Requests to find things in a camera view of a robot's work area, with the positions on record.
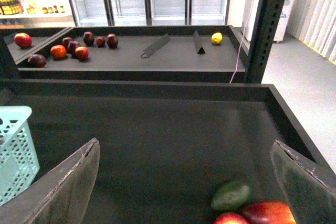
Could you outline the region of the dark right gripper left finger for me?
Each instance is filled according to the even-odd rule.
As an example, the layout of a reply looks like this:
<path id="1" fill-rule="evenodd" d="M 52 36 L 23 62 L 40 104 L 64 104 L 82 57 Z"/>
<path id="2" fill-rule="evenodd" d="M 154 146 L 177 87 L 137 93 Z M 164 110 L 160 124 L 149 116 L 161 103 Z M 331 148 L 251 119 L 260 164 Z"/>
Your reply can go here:
<path id="1" fill-rule="evenodd" d="M 1 223 L 82 223 L 99 160 L 100 144 L 93 138 L 1 206 Z"/>

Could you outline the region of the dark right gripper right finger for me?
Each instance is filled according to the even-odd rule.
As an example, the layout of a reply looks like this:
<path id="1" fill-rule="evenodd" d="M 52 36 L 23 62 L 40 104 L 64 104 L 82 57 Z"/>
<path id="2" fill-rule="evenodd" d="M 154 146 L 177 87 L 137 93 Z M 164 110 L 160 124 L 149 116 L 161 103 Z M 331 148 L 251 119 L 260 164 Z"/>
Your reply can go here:
<path id="1" fill-rule="evenodd" d="M 279 140 L 270 156 L 296 223 L 335 223 L 335 173 Z"/>

